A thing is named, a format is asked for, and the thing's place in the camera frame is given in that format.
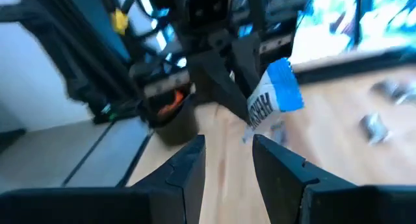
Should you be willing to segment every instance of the candy bar wrapper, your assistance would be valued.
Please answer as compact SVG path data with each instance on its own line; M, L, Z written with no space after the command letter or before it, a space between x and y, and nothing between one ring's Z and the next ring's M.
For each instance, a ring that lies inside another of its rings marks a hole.
M277 60L267 67L260 83L249 96L247 106L250 124L246 126L243 142L254 134L271 131L272 139L284 144L286 138L282 113L304 107L298 82L286 58Z

